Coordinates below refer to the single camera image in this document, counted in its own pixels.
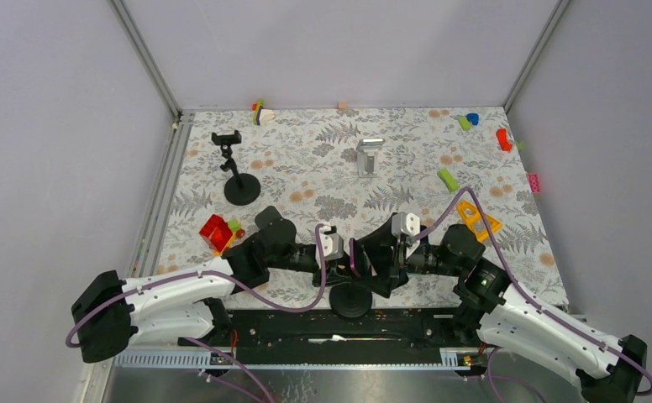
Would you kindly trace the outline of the purple-edged smartphone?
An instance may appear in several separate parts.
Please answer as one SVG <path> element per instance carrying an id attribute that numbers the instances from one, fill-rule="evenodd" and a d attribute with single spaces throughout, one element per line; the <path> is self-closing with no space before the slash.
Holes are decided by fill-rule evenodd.
<path id="1" fill-rule="evenodd" d="M 355 238 L 350 238 L 348 241 L 349 245 L 349 267 L 354 275 L 355 278 L 360 278 L 361 274 L 359 270 L 357 269 L 356 263 L 355 263 L 355 256 L 356 256 L 356 244 L 355 244 Z"/>

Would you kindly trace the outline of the black phone stand with phone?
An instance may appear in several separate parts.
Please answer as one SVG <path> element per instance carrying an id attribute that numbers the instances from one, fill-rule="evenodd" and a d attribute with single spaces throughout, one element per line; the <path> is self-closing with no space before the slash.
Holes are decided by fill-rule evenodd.
<path id="1" fill-rule="evenodd" d="M 371 270 L 363 273 L 337 265 L 329 274 L 329 306 L 331 311 L 344 319 L 357 319 L 373 307 L 372 286 L 378 276 Z"/>

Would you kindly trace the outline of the black round-base phone stand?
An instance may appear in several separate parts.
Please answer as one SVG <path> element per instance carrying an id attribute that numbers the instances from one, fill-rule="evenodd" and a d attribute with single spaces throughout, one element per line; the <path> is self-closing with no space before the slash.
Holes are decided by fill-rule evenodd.
<path id="1" fill-rule="evenodd" d="M 232 146 L 242 143 L 239 130 L 224 135 L 211 133 L 211 140 L 220 148 L 221 155 L 225 158 L 219 168 L 224 172 L 232 173 L 232 177 L 227 180 L 223 189 L 226 200 L 235 206 L 246 206 L 254 202 L 260 195 L 260 182 L 255 176 L 240 172 L 233 157 Z"/>

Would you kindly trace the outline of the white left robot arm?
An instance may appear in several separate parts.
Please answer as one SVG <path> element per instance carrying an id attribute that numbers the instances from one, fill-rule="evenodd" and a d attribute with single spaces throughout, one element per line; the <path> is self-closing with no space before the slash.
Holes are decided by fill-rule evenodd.
<path id="1" fill-rule="evenodd" d="M 208 300 L 240 292 L 278 311 L 312 310 L 326 291 L 330 267 L 345 255 L 344 240 L 334 226 L 320 223 L 313 244 L 272 258 L 266 253 L 276 240 L 272 229 L 265 228 L 206 264 L 166 275 L 124 279 L 115 270 L 104 271 L 72 304 L 74 325 L 65 345 L 79 349 L 86 364 L 110 359 L 134 344 L 171 338 L 203 338 L 219 345 L 228 339 L 231 325 Z M 272 269 L 296 271 L 300 263 L 309 264 L 317 276 L 317 293 L 307 305 L 283 306 L 256 291 Z"/>

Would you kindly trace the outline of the silver metal phone stand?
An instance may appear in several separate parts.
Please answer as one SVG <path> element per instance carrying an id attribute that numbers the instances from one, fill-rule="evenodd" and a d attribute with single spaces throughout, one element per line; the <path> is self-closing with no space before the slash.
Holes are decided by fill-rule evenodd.
<path id="1" fill-rule="evenodd" d="M 377 176 L 377 155 L 382 150 L 384 139 L 361 139 L 356 146 L 358 175 L 361 178 Z"/>

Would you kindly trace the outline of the green toy block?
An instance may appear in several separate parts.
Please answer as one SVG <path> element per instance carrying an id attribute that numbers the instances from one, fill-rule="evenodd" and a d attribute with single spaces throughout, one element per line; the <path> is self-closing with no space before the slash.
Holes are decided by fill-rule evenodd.
<path id="1" fill-rule="evenodd" d="M 442 168 L 438 171 L 438 177 L 442 180 L 450 193 L 456 192 L 460 189 L 459 182 L 446 168 Z"/>

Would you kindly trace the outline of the floral patterned mat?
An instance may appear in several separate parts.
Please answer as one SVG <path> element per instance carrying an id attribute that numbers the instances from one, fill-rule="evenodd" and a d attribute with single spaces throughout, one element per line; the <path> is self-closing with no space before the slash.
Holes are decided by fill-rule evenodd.
<path id="1" fill-rule="evenodd" d="M 394 212 L 410 212 L 424 226 L 435 225 L 429 242 L 458 223 L 448 210 L 452 193 L 438 171 L 446 168 L 503 227 L 495 234 L 501 254 L 487 249 L 494 263 L 506 260 L 516 279 L 536 296 L 557 306 L 569 302 L 552 254 L 528 177 L 517 150 L 505 152 L 496 131 L 508 128 L 501 107 L 478 107 L 479 123 L 461 129 L 458 108 L 370 108 L 281 110 L 262 126 L 246 111 L 201 112 L 196 116 L 183 158 L 155 272 L 165 274 L 212 259 L 199 236 L 213 214 L 237 219 L 255 233 L 255 215 L 275 206 L 292 221 L 299 243 L 312 243 L 315 226 L 329 222 L 343 238 L 361 238 Z M 231 172 L 211 133 L 239 130 L 232 146 L 240 172 L 255 176 L 258 198 L 246 206 L 230 204 L 223 193 Z M 385 140 L 375 177 L 358 175 L 356 146 L 361 139 Z"/>

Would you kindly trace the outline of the red toy car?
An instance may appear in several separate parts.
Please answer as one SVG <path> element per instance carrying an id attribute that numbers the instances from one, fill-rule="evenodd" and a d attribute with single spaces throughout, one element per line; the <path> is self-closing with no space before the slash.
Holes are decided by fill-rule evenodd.
<path id="1" fill-rule="evenodd" d="M 203 224 L 198 234 L 213 255 L 220 256 L 232 247 L 235 240 L 245 236 L 245 230 L 239 220 L 226 221 L 222 216 L 213 214 Z"/>

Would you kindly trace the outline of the lime green block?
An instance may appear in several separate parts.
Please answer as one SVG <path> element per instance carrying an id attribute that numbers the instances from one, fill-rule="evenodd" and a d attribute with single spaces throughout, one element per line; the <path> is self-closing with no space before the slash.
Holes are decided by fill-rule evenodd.
<path id="1" fill-rule="evenodd" d="M 464 131 L 469 131 L 472 127 L 470 121 L 466 116 L 459 116 L 458 123 L 460 124 L 461 129 Z"/>

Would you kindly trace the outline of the blue heart block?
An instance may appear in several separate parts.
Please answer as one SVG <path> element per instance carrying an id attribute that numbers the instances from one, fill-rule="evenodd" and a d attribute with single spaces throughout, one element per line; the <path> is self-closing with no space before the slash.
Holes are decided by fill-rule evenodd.
<path id="1" fill-rule="evenodd" d="M 465 117 L 471 125 L 476 126 L 479 123 L 480 117 L 478 113 L 468 113 Z"/>

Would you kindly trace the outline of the stacked coloured blocks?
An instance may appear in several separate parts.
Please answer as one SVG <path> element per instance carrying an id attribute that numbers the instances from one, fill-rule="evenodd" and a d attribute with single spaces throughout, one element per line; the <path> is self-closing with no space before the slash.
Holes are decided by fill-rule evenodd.
<path id="1" fill-rule="evenodd" d="M 264 100 L 259 99 L 252 105 L 252 122 L 256 126 L 270 123 L 276 119 L 276 113 L 264 106 Z"/>

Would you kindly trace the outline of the pink lego brick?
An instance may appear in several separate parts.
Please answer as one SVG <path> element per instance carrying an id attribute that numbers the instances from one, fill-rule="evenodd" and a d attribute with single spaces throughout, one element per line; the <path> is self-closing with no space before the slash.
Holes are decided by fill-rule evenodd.
<path id="1" fill-rule="evenodd" d="M 539 180 L 539 176 L 535 173 L 528 173 L 528 183 L 530 185 L 530 189 L 534 194 L 540 194 L 541 193 L 541 184 Z"/>

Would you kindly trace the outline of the red curved block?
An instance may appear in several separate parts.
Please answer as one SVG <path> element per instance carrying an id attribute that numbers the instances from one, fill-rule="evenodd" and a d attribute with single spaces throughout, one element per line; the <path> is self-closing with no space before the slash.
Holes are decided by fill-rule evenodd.
<path id="1" fill-rule="evenodd" d="M 502 151 L 510 152 L 512 150 L 513 144 L 510 142 L 507 130 L 505 128 L 499 128 L 496 131 L 496 137 Z"/>

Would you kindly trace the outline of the yellow triangular plastic frame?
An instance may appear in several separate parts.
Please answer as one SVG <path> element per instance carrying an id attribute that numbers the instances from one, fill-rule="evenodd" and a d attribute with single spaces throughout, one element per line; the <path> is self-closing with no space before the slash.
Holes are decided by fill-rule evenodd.
<path id="1" fill-rule="evenodd" d="M 480 243 L 483 243 L 490 238 L 485 222 L 489 223 L 490 229 L 493 233 L 503 227 L 503 224 L 496 218 L 491 217 L 488 214 L 482 216 L 476 206 L 469 201 L 459 201 L 455 208 L 460 215 L 462 222 L 475 234 L 477 241 Z"/>

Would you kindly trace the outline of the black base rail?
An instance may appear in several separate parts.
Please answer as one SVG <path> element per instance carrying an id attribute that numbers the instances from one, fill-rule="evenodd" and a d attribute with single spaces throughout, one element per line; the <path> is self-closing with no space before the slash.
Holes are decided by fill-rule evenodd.
<path id="1" fill-rule="evenodd" d="M 294 314 L 229 310 L 200 343 L 253 365 L 376 365 L 468 367 L 492 350 L 475 332 L 458 328 L 452 308 L 376 308 L 356 319 L 329 310 Z"/>

